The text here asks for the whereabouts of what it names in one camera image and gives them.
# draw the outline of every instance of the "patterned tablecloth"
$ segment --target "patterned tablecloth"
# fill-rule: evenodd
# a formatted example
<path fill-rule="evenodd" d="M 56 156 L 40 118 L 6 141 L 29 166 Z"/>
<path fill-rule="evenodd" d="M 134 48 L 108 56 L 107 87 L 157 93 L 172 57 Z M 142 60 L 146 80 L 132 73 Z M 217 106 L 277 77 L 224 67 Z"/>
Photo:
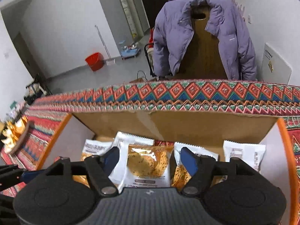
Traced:
<path fill-rule="evenodd" d="M 118 110 L 221 111 L 282 116 L 293 144 L 300 183 L 300 88 L 245 81 L 188 80 L 133 83 L 39 98 L 26 112 L 34 122 L 27 143 L 6 163 L 34 170 L 66 112 Z M 23 184 L 7 190 L 15 195 Z"/>

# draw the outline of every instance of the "red bucket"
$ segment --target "red bucket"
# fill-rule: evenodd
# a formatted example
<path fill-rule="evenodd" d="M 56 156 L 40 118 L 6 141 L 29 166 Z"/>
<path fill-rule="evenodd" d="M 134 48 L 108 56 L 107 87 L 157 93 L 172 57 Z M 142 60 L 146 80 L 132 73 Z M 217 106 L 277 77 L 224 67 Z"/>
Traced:
<path fill-rule="evenodd" d="M 97 71 L 103 67 L 103 56 L 100 52 L 96 52 L 85 59 L 86 63 L 93 71 Z"/>

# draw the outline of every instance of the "gray floor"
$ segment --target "gray floor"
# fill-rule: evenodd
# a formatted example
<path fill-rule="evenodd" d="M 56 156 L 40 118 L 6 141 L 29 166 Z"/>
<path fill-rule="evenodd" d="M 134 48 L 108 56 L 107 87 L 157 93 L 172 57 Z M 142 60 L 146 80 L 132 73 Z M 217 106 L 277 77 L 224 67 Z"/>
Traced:
<path fill-rule="evenodd" d="M 137 79 L 138 70 L 145 72 L 147 79 L 151 79 L 149 66 L 144 54 L 144 45 L 149 41 L 149 35 L 140 40 L 141 52 L 136 58 L 116 60 L 113 65 L 104 65 L 100 70 L 93 72 L 89 67 L 80 67 L 64 74 L 53 77 L 48 87 L 53 94 L 78 91 L 87 88 L 98 88 L 115 84 L 128 83 Z"/>

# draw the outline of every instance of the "gray wall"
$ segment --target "gray wall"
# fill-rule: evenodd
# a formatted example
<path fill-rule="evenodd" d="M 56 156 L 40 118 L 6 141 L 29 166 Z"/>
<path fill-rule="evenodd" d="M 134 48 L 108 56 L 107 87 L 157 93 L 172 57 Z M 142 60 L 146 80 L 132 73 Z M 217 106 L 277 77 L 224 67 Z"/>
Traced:
<path fill-rule="evenodd" d="M 145 12 L 145 9 L 144 9 L 143 2 L 142 2 L 142 0 L 133 0 L 133 1 L 134 1 L 134 4 L 135 4 L 137 13 L 139 15 L 139 20 L 141 22 L 142 29 L 145 32 L 147 29 L 149 29 L 149 23 L 148 23 L 148 20 L 147 20 L 147 17 L 146 17 L 146 12 Z"/>
<path fill-rule="evenodd" d="M 120 0 L 100 0 L 100 3 L 119 50 L 119 42 L 125 40 L 126 45 L 131 44 L 133 38 Z"/>

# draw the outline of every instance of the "packaged cracker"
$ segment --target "packaged cracker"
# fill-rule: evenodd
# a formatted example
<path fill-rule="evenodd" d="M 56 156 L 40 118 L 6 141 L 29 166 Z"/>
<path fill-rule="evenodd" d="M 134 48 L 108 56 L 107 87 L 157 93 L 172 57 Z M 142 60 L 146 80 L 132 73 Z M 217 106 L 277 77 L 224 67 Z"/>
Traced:
<path fill-rule="evenodd" d="M 231 157 L 238 157 L 254 170 L 259 171 L 266 146 L 260 144 L 241 144 L 225 140 L 223 150 L 226 162 L 229 162 Z"/>
<path fill-rule="evenodd" d="M 84 159 L 92 155 L 102 156 L 106 152 L 108 152 L 111 148 L 112 148 L 112 142 L 101 142 L 97 140 L 87 139 L 85 141 L 80 160 L 84 161 Z M 86 176 L 74 175 L 73 179 L 89 187 Z"/>
<path fill-rule="evenodd" d="M 126 173 L 120 187 L 170 187 L 172 146 L 128 147 Z"/>
<path fill-rule="evenodd" d="M 184 144 L 180 142 L 175 142 L 174 144 L 174 157 L 176 161 L 176 170 L 173 178 L 172 187 L 176 187 L 179 191 L 187 184 L 187 182 L 191 179 L 191 175 L 185 169 L 180 160 L 180 152 L 183 147 L 187 147 L 191 152 L 193 152 L 196 156 L 206 155 L 211 156 L 216 161 L 218 161 L 219 155 L 213 153 L 211 151 L 206 150 L 203 147 Z"/>
<path fill-rule="evenodd" d="M 117 132 L 112 147 L 118 147 L 120 150 L 120 159 L 112 173 L 109 175 L 110 180 L 118 187 L 126 171 L 128 158 L 128 146 L 153 146 L 154 140 L 136 136 L 133 134 Z"/>

